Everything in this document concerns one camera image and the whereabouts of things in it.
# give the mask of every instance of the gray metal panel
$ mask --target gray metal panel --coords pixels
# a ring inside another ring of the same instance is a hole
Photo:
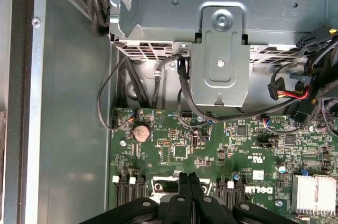
[[[193,42],[204,7],[239,6],[244,11],[243,29],[249,44],[295,44],[304,32],[329,24],[337,14],[333,0],[178,0],[177,5],[173,1],[141,0],[139,27],[129,39]],[[123,18],[133,16],[124,12]],[[125,25],[120,30],[129,33]],[[182,30],[189,40],[179,39]],[[112,31],[123,39],[118,27],[112,26]]]
[[[106,208],[108,135],[96,95],[111,63],[109,40],[94,38],[67,0],[48,0],[46,18],[39,223],[79,223]]]
[[[0,0],[0,110],[7,109],[12,0]]]
[[[41,24],[33,31],[23,220],[79,223],[107,209],[109,134],[96,96],[116,56],[69,0],[35,0],[34,13]],[[102,95],[107,118],[113,96]]]

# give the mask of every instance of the silver heatsink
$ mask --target silver heatsink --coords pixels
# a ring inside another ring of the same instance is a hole
[[[294,175],[292,210],[298,214],[335,215],[336,188],[334,178]]]

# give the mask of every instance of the cable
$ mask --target cable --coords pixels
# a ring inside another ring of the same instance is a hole
[[[97,107],[97,112],[99,114],[99,119],[101,124],[107,129],[107,130],[119,130],[120,128],[122,128],[123,126],[125,126],[126,124],[128,124],[129,119],[124,121],[122,124],[120,124],[119,126],[116,127],[110,127],[106,124],[103,116],[102,116],[102,111],[101,111],[101,95],[102,92],[105,88],[105,86],[108,84],[108,82],[112,79],[112,77],[114,76],[114,74],[117,72],[117,70],[120,68],[120,66],[126,61],[127,56],[124,56],[123,58],[121,58],[121,60],[118,62],[118,64],[115,66],[115,68],[112,70],[112,72],[110,73],[109,77],[107,78],[107,80],[105,81],[105,83],[103,83],[102,87],[100,88],[98,94],[97,94],[97,99],[96,99],[96,107]]]
[[[332,49],[334,49],[336,46],[338,46],[338,36],[335,36],[332,41],[330,42],[330,45],[320,49],[319,53],[316,56],[316,59],[313,61],[311,66],[309,67],[309,71],[311,68],[316,65],[326,54],[328,54]]]
[[[333,98],[333,99],[329,100],[325,105],[325,111],[331,113],[331,108],[333,106],[337,105],[337,104],[338,104],[337,98]]]
[[[298,65],[298,63],[293,63],[293,62],[291,62],[291,63],[287,63],[287,64],[285,64],[285,65],[283,65],[283,66],[281,66],[280,68],[278,68],[277,69],[277,71],[275,71],[274,73],[273,73],[273,75],[271,75],[271,83],[274,83],[274,82],[276,82],[276,76],[277,76],[277,74],[283,69],[283,68],[285,68],[285,67],[288,67],[288,66],[292,66],[292,65]]]
[[[275,112],[279,109],[282,109],[290,104],[293,104],[299,100],[297,99],[290,99],[288,101],[285,101],[281,104],[266,108],[266,109],[261,109],[258,111],[253,111],[253,112],[249,112],[249,113],[245,113],[245,114],[239,114],[239,115],[231,115],[231,116],[220,116],[220,117],[213,117],[213,116],[209,116],[205,113],[203,113],[202,111],[200,111],[198,109],[198,107],[196,106],[191,92],[190,92],[190,87],[189,87],[189,83],[186,77],[186,72],[185,72],[185,60],[179,60],[179,76],[180,76],[180,83],[181,83],[181,88],[182,88],[182,93],[185,96],[185,99],[187,101],[188,106],[191,108],[191,110],[197,114],[200,117],[203,117],[205,120],[211,120],[213,122],[229,122],[229,121],[234,121],[234,120],[241,120],[241,119],[247,119],[247,118],[251,118],[251,117],[255,117],[264,113],[272,113]],[[181,101],[181,95],[178,96],[177,98],[179,101]]]
[[[321,101],[321,104],[322,104],[322,106],[321,106],[321,112],[322,112],[322,115],[323,115],[324,123],[325,123],[325,125],[326,125],[328,131],[329,131],[333,136],[338,137],[338,133],[337,133],[337,132],[334,132],[334,131],[331,129],[331,127],[330,127],[330,125],[328,124],[328,122],[327,122],[327,119],[326,119],[326,113],[325,113],[325,105],[324,105],[324,100],[323,100],[323,99],[322,99],[322,101]]]
[[[271,128],[266,127],[266,130],[271,132],[271,133],[276,133],[276,134],[289,134],[289,133],[297,133],[299,132],[301,129],[293,129],[293,130],[273,130]]]
[[[289,97],[293,97],[293,98],[296,98],[298,100],[304,100],[308,97],[308,92],[309,92],[309,89],[306,88],[306,91],[305,93],[302,95],[302,96],[298,96],[296,95],[295,93],[292,93],[290,91],[281,91],[281,90],[278,90],[277,93],[278,94],[281,94],[281,96],[278,96],[278,97],[284,97],[284,96],[289,96]]]
[[[158,65],[158,67],[156,68],[156,71],[159,72],[159,74],[157,74],[155,76],[155,86],[154,86],[154,93],[153,93],[153,99],[152,99],[152,108],[156,109],[156,104],[157,104],[157,100],[158,100],[158,92],[159,92],[159,85],[161,84],[161,70],[162,67],[164,67],[166,64],[173,62],[177,59],[182,59],[183,57],[179,54],[173,55],[169,58],[166,58],[165,60],[162,60],[162,62]]]
[[[150,108],[150,104],[147,98],[146,91],[144,90],[142,82],[135,68],[133,67],[133,64],[130,58],[127,58],[125,64],[126,64],[128,74],[130,76],[130,80],[133,84],[134,91],[136,93],[139,104],[141,105],[142,108]]]
[[[244,110],[242,110],[240,107],[236,107],[236,109],[237,109],[239,112],[241,112],[242,114],[245,113]]]
[[[331,91],[336,87],[338,87],[338,79],[326,84],[323,88],[319,88],[314,99],[315,100],[321,99],[326,93],[328,93],[329,91]]]
[[[177,95],[177,119],[179,120],[179,122],[183,126],[188,127],[188,128],[195,128],[195,127],[201,127],[201,126],[207,125],[208,121],[205,121],[203,123],[196,124],[196,125],[189,125],[185,121],[183,121],[183,119],[182,119],[182,111],[181,111],[181,109],[182,109],[181,93],[182,93],[182,89],[179,90],[179,94]]]

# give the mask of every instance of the black wire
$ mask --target black wire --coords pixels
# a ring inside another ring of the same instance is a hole
[[[241,112],[242,114],[245,113],[244,110],[242,110],[240,107],[236,107],[236,109],[237,109],[239,112]]]
[[[125,55],[119,53],[119,59],[123,58]],[[120,68],[118,69],[117,75],[117,105],[118,107],[127,107],[127,95],[126,95],[126,65],[123,63]]]
[[[183,126],[188,127],[188,128],[195,128],[195,127],[201,127],[201,126],[207,125],[208,121],[202,122],[200,124],[189,125],[182,119],[181,93],[182,93],[182,89],[179,90],[179,94],[177,95],[177,119],[179,120],[179,122]]]
[[[325,111],[331,113],[331,108],[333,106],[337,105],[337,104],[338,104],[337,98],[333,98],[333,99],[329,100],[325,105]]]
[[[275,105],[275,106],[272,106],[272,107],[269,107],[269,108],[266,108],[266,109],[261,109],[261,110],[258,110],[258,111],[253,111],[253,112],[240,114],[240,115],[213,117],[213,116],[209,116],[209,115],[203,113],[202,111],[200,111],[198,109],[198,107],[196,106],[193,98],[192,98],[189,83],[188,83],[188,80],[187,80],[187,77],[186,77],[186,72],[185,72],[185,60],[179,60],[179,76],[180,76],[182,93],[185,96],[185,99],[187,101],[188,106],[198,116],[203,117],[205,120],[211,120],[213,122],[223,123],[223,122],[229,122],[229,121],[234,121],[234,120],[247,119],[247,118],[259,116],[259,115],[264,114],[264,113],[272,113],[272,112],[275,112],[279,109],[282,109],[282,108],[284,108],[284,107],[286,107],[290,104],[293,104],[293,103],[299,101],[297,99],[290,99],[290,100],[285,101],[281,104],[278,104],[278,105]]]
[[[332,89],[338,87],[338,79],[326,84],[324,87],[319,88],[317,94],[315,96],[315,100],[321,99],[326,93],[331,91]]]
[[[297,65],[297,64],[291,62],[291,63],[287,63],[287,64],[281,66],[280,68],[278,68],[277,71],[275,71],[273,73],[273,75],[271,75],[271,83],[276,82],[276,76],[283,68],[288,67],[288,66],[292,66],[292,65]]]
[[[271,129],[271,128],[268,128],[266,127],[265,128],[267,131],[271,132],[271,133],[276,133],[276,134],[279,134],[279,135],[282,135],[282,134],[290,134],[290,133],[296,133],[296,132],[299,132],[301,129],[293,129],[293,130],[274,130],[274,129]]]
[[[112,79],[112,77],[114,76],[114,74],[117,72],[117,70],[120,68],[120,66],[126,61],[127,56],[124,56],[123,58],[121,58],[121,60],[118,62],[118,64],[115,66],[115,68],[112,70],[111,74],[109,75],[109,77],[107,78],[107,80],[105,81],[105,83],[103,83],[102,87],[100,88],[98,94],[97,94],[97,99],[96,99],[96,107],[97,107],[97,112],[99,114],[99,119],[101,124],[107,129],[107,130],[119,130],[121,129],[123,126],[125,126],[126,124],[128,124],[128,120],[124,121],[122,124],[120,124],[119,126],[116,127],[110,127],[106,124],[103,116],[102,116],[102,111],[101,111],[101,95],[102,92],[105,88],[105,86],[108,84],[108,82]]]
[[[330,42],[330,45],[325,47],[325,48],[322,48],[319,50],[318,54],[315,55],[316,58],[315,60],[313,61],[313,63],[311,64],[311,66],[309,67],[309,71],[311,70],[311,68],[318,64],[318,62],[323,58],[323,56],[325,56],[326,54],[328,54],[332,49],[334,49],[335,47],[338,46],[338,36],[335,36],[332,41]]]
[[[176,55],[173,55],[169,58],[166,58],[165,60],[163,60],[158,65],[156,70],[161,71],[162,67],[164,67],[166,64],[173,62],[177,59],[181,59],[181,58],[183,58],[183,57],[179,54],[176,54]],[[161,84],[161,75],[155,77],[155,86],[154,86],[154,93],[153,93],[153,99],[152,99],[152,108],[153,109],[156,109],[156,104],[157,104],[157,100],[158,100],[159,85],[160,84]]]
[[[326,112],[325,112],[325,105],[324,105],[324,100],[323,100],[323,99],[322,99],[322,101],[321,101],[321,104],[322,104],[322,106],[321,106],[321,112],[322,112],[322,115],[323,115],[324,123],[325,123],[325,125],[326,125],[328,131],[329,131],[333,136],[338,137],[338,133],[337,133],[337,132],[334,132],[334,131],[331,129],[331,127],[330,127],[330,125],[328,124],[328,122],[327,122],[327,119],[326,119]]]
[[[142,82],[139,76],[137,75],[137,72],[135,68],[133,67],[133,64],[130,58],[127,58],[125,64],[126,64],[126,68],[127,68],[130,80],[133,84],[134,91],[136,93],[139,104],[141,105],[142,108],[150,108],[150,104],[147,98],[146,91],[144,90]]]

